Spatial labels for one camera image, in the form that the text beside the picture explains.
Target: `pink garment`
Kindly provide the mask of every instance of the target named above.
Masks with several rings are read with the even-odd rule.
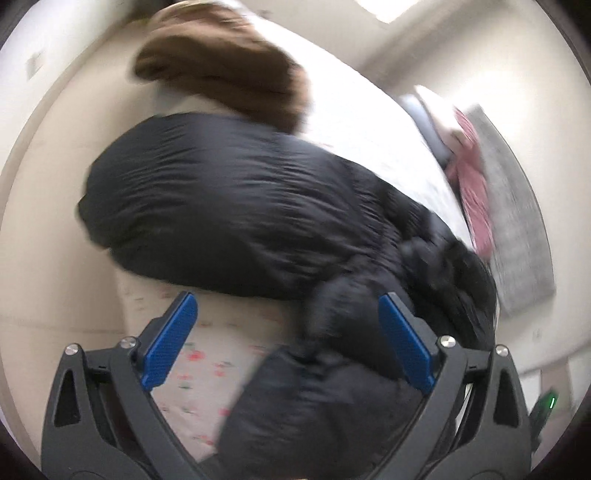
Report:
[[[454,159],[447,166],[445,173],[449,183],[459,187],[462,207],[476,253],[481,259],[488,261],[494,244],[478,135],[466,115],[457,108],[455,114],[456,120],[464,130],[465,138],[459,148],[457,144],[447,146],[454,153]]]

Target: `silver bolt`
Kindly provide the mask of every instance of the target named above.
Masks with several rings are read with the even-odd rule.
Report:
[[[126,350],[133,348],[138,344],[138,339],[136,337],[125,337],[119,342],[119,346],[121,348],[125,348]]]
[[[445,348],[454,348],[456,346],[456,339],[449,335],[443,335],[439,339],[439,343]]]
[[[66,349],[64,350],[64,353],[67,356],[72,356],[77,354],[80,351],[80,345],[78,345],[77,343],[71,343],[70,345],[68,345],[66,347]]]
[[[505,345],[497,345],[495,350],[496,350],[497,355],[500,355],[500,356],[509,355],[509,349]]]

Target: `brown jacket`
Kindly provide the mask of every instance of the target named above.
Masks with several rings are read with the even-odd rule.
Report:
[[[158,12],[135,74],[201,94],[293,133],[308,104],[304,69],[253,25],[219,4],[181,2]]]

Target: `bright light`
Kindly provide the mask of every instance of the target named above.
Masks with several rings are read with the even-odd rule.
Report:
[[[384,23],[392,23],[419,0],[355,0],[375,18]]]

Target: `gray mat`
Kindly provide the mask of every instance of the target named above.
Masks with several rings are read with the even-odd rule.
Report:
[[[534,191],[509,145],[480,106],[466,116],[480,139],[495,241],[491,271],[503,318],[556,292],[550,244]]]

